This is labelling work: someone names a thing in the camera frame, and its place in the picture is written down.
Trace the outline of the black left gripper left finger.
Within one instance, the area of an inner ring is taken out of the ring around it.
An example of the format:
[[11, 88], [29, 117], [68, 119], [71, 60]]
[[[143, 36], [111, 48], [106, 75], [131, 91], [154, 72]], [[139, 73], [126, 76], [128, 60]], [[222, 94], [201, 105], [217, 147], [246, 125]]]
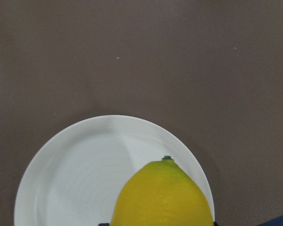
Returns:
[[110, 226], [110, 224], [109, 223], [100, 223], [100, 224], [98, 224], [98, 226]]

